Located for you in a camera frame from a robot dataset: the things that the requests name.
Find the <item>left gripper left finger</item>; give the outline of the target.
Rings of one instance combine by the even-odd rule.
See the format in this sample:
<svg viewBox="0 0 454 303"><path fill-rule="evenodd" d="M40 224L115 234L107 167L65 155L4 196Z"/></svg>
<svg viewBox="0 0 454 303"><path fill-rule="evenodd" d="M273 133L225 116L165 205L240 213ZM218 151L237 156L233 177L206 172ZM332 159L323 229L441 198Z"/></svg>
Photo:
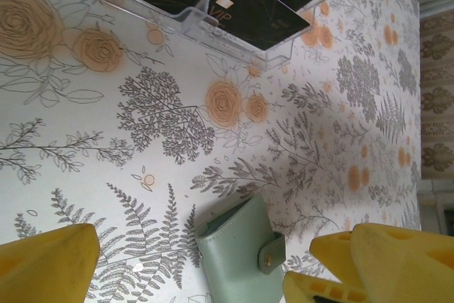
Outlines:
<svg viewBox="0 0 454 303"><path fill-rule="evenodd" d="M99 259L92 224L1 245L2 302L83 302Z"/></svg>

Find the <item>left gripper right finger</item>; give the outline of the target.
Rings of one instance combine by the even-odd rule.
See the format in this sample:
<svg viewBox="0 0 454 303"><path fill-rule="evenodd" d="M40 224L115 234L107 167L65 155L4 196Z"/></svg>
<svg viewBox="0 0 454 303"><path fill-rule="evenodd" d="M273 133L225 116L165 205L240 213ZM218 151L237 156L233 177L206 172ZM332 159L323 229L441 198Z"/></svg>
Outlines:
<svg viewBox="0 0 454 303"><path fill-rule="evenodd" d="M358 224L350 253L371 302L452 302L453 237Z"/></svg>

